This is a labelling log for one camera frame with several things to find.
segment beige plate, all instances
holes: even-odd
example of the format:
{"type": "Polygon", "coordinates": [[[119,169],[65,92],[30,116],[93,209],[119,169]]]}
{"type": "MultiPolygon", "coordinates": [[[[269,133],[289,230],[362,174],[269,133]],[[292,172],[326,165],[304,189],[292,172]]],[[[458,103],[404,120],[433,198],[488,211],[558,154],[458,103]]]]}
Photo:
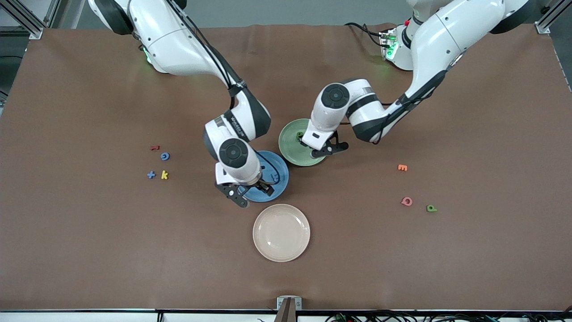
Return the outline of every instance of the beige plate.
{"type": "Polygon", "coordinates": [[[296,207],[278,204],[264,209],[252,229],[256,249],[274,262],[300,256],[310,241],[310,225],[296,207]]]}

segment cable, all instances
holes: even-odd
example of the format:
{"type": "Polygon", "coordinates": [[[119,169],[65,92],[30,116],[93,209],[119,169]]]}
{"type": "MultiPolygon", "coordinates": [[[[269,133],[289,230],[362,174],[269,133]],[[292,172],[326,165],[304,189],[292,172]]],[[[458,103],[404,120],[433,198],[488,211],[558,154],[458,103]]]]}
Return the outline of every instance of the cable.
{"type": "MultiPolygon", "coordinates": [[[[169,4],[169,6],[171,6],[171,8],[173,9],[173,11],[175,11],[178,16],[181,18],[182,22],[185,24],[186,28],[194,34],[194,36],[197,38],[197,41],[199,44],[201,44],[201,46],[203,47],[203,49],[206,51],[206,53],[209,55],[210,59],[214,62],[214,64],[216,65],[217,69],[219,70],[220,74],[222,75],[222,77],[224,78],[225,83],[227,84],[227,89],[230,89],[232,87],[231,84],[231,77],[228,74],[228,70],[226,70],[224,68],[224,66],[222,66],[222,62],[220,62],[220,59],[224,60],[223,57],[220,57],[220,59],[217,57],[217,59],[215,59],[215,57],[213,55],[215,55],[213,53],[213,49],[214,47],[210,44],[210,42],[208,41],[208,39],[205,37],[205,35],[202,34],[201,29],[199,29],[197,27],[197,25],[195,24],[195,22],[186,14],[184,13],[184,11],[181,14],[180,10],[177,10],[174,6],[174,4],[172,4],[172,0],[167,0],[167,3],[169,4]],[[197,37],[197,35],[193,32],[192,28],[189,26],[189,24],[185,21],[185,18],[193,25],[194,29],[196,32],[198,32],[199,35],[201,35],[201,38],[206,42],[206,45],[197,37]]],[[[233,107],[235,107],[235,98],[233,96],[231,96],[231,103],[229,106],[229,109],[232,109],[233,107]]]]}
{"type": "Polygon", "coordinates": [[[358,27],[361,31],[367,33],[367,35],[370,37],[371,41],[373,41],[374,44],[376,44],[377,46],[380,46],[380,47],[383,47],[383,48],[390,48],[389,45],[381,44],[381,43],[375,41],[375,39],[373,38],[373,36],[379,36],[380,33],[386,32],[386,31],[388,31],[388,30],[390,30],[390,29],[393,29],[393,28],[389,28],[389,29],[386,29],[386,30],[382,30],[382,31],[380,31],[380,32],[378,32],[378,33],[374,33],[374,32],[371,32],[371,31],[367,28],[367,25],[366,25],[366,24],[363,24],[363,26],[360,26],[360,25],[356,24],[355,22],[348,22],[348,23],[345,24],[344,26],[356,26],[356,27],[358,27]]]}
{"type": "Polygon", "coordinates": [[[268,161],[264,155],[260,154],[258,151],[255,151],[256,154],[258,154],[259,157],[263,158],[264,161],[266,161],[268,164],[270,164],[270,166],[274,169],[274,171],[276,171],[276,175],[278,176],[278,181],[275,181],[273,184],[278,184],[280,183],[280,172],[278,172],[278,169],[274,166],[274,164],[270,163],[270,161],[268,161]]]}
{"type": "Polygon", "coordinates": [[[221,66],[219,64],[219,62],[217,62],[217,60],[215,60],[215,58],[213,57],[213,53],[211,52],[211,48],[213,48],[213,46],[210,44],[210,42],[208,41],[208,39],[205,37],[205,35],[202,34],[201,30],[197,27],[197,25],[195,24],[195,22],[189,18],[189,16],[184,13],[181,14],[180,10],[177,10],[177,8],[175,8],[174,4],[172,3],[173,0],[167,0],[167,3],[169,4],[169,6],[171,7],[171,9],[173,9],[173,11],[175,11],[177,13],[177,15],[181,18],[182,22],[185,24],[185,26],[187,27],[187,29],[189,29],[189,31],[191,33],[193,33],[193,30],[191,29],[191,27],[189,26],[189,24],[185,21],[185,18],[194,26],[195,30],[199,33],[199,35],[201,35],[201,37],[203,38],[203,40],[206,42],[206,45],[197,37],[198,42],[202,45],[202,47],[205,49],[206,53],[209,55],[210,59],[214,62],[214,64],[217,66],[217,69],[219,70],[219,72],[221,73],[221,75],[224,78],[225,83],[227,84],[228,89],[231,88],[231,81],[230,81],[230,76],[228,75],[228,71],[226,69],[224,69],[223,66],[221,66]]]}

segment plate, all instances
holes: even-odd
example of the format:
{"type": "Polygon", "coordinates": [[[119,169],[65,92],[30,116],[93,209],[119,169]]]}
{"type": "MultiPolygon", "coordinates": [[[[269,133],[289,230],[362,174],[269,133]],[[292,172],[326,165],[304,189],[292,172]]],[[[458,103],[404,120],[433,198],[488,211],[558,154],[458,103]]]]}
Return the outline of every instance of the plate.
{"type": "Polygon", "coordinates": [[[310,224],[296,207],[283,203],[264,209],[252,229],[256,249],[274,262],[300,256],[310,241],[310,224]]]}
{"type": "Polygon", "coordinates": [[[288,123],[280,132],[278,137],[278,148],[282,156],[289,162],[301,166],[309,167],[320,163],[321,158],[312,158],[312,148],[300,144],[297,138],[298,133],[305,133],[308,128],[309,119],[298,119],[288,123]]]}
{"type": "MultiPolygon", "coordinates": [[[[278,196],[280,196],[284,192],[284,190],[286,190],[286,186],[288,185],[288,180],[290,178],[288,172],[288,165],[286,165],[286,162],[282,160],[280,155],[274,152],[258,151],[258,153],[260,155],[256,156],[260,161],[260,165],[264,167],[264,169],[262,170],[262,180],[266,182],[276,182],[278,179],[280,179],[280,181],[272,186],[272,188],[274,188],[274,193],[272,193],[272,195],[270,196],[258,190],[257,188],[250,188],[244,194],[244,197],[254,202],[268,202],[278,198],[278,196]]],[[[239,192],[240,193],[244,192],[243,186],[239,187],[239,192]]]]}

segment green plate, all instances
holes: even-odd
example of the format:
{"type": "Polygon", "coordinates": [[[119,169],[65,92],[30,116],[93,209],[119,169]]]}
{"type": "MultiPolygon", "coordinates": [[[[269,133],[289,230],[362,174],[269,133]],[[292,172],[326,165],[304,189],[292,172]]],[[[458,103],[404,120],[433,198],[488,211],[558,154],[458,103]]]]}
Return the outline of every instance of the green plate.
{"type": "Polygon", "coordinates": [[[317,159],[312,158],[312,148],[304,147],[297,138],[300,134],[303,135],[306,132],[308,122],[310,122],[309,119],[299,119],[288,123],[282,129],[278,138],[278,147],[282,156],[291,163],[301,167],[313,166],[325,158],[325,156],[317,159]]]}

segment brown table surface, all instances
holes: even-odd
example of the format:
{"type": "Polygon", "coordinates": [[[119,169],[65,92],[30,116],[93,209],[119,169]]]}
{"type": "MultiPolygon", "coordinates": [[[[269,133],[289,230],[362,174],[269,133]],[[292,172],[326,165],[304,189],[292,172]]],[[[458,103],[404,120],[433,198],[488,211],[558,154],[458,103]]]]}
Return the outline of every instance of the brown table surface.
{"type": "MultiPolygon", "coordinates": [[[[349,27],[205,34],[272,115],[259,150],[278,152],[328,83],[364,77],[391,102],[411,79],[349,27]]],[[[129,36],[31,41],[0,120],[0,308],[265,308],[282,294],[308,309],[571,304],[572,96],[532,25],[487,35],[378,146],[341,127],[349,150],[290,166],[272,203],[240,209],[213,187],[201,134],[227,106],[217,78],[159,74],[129,36]],[[163,169],[169,180],[146,177],[163,169]],[[311,225],[292,262],[252,241],[274,203],[311,225]]]]}

